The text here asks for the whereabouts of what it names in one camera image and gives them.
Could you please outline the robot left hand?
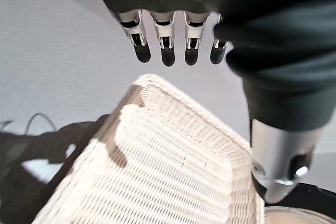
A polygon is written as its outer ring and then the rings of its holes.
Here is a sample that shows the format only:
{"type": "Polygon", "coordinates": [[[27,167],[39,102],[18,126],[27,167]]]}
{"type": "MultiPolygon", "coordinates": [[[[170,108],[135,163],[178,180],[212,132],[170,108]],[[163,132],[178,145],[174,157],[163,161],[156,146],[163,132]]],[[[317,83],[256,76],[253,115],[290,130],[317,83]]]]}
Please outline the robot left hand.
{"type": "Polygon", "coordinates": [[[216,12],[214,37],[248,104],[252,180],[270,204],[306,176],[335,109],[335,0],[103,0],[120,21],[135,9],[216,12]]]}

